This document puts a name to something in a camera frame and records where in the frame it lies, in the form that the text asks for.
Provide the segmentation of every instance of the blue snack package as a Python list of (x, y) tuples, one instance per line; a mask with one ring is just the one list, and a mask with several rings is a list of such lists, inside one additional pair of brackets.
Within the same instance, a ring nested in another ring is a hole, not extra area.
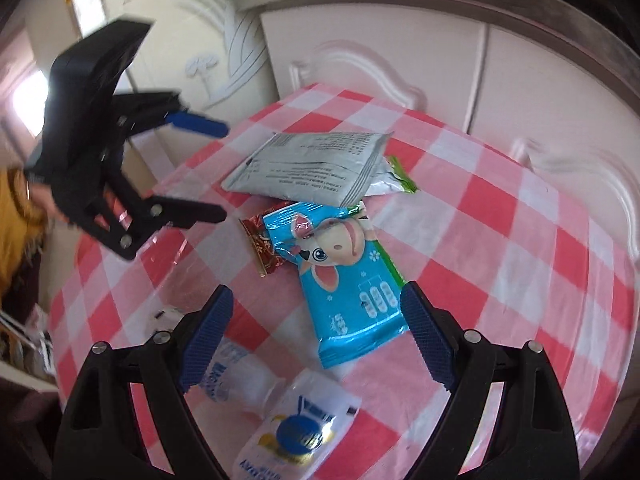
[(298, 265), (324, 368), (358, 358), (408, 328), (404, 280), (370, 225), (364, 204), (298, 202), (264, 217), (278, 254)]

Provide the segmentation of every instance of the blue circular logo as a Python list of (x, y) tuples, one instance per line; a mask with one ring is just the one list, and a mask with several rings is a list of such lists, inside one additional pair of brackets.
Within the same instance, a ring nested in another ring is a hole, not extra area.
[(278, 444), (292, 455), (306, 455), (322, 444), (322, 430), (312, 418), (292, 415), (276, 430)]

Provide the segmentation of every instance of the tablecloth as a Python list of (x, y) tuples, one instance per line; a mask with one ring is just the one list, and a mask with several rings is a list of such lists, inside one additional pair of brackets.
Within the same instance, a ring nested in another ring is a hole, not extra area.
[[(328, 131), (393, 132), (386, 152), (420, 190), (366, 199), (380, 242), (401, 274), (463, 328), (498, 344), (544, 345), (584, 462), (622, 386), (636, 329), (635, 274), (625, 251), (581, 205), (490, 147), (423, 113), (321, 84), (243, 121), (159, 184), (159, 194), (224, 206), (225, 222), (164, 229), (133, 262), (89, 244), (51, 308), (63, 399), (93, 342), (140, 344), (151, 313), (166, 305), (197, 310), (220, 283), (236, 298), (229, 338), (288, 380), (303, 367), (321, 369), (297, 270), (287, 264), (260, 277), (238, 222), (274, 201), (225, 192), (219, 182), (272, 132)], [(410, 333), (326, 372), (361, 396), (363, 409), (316, 478), (403, 478), (449, 397)], [(150, 455), (168, 468), (143, 389), (132, 392)], [(465, 468), (482, 459), (499, 395), (494, 384)], [(220, 410), (198, 387), (186, 398), (230, 471), (259, 421)]]

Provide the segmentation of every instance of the red snack package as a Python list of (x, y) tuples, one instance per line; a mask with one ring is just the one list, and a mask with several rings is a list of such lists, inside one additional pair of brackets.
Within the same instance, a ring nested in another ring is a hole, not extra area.
[(267, 210), (252, 216), (251, 218), (240, 221), (249, 237), (252, 247), (254, 248), (255, 255), (257, 256), (258, 271), (261, 276), (271, 274), (286, 262), (282, 256), (276, 254), (276, 251), (273, 250), (273, 244), (269, 238), (267, 228), (264, 226), (264, 220), (262, 217), (291, 204), (293, 204), (293, 202), (283, 200)]

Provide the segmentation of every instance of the bright light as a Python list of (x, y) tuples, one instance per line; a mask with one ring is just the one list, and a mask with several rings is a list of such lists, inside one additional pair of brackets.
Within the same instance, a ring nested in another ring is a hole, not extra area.
[(49, 93), (47, 78), (38, 70), (14, 91), (14, 110), (31, 135), (36, 137), (44, 126), (44, 103)]

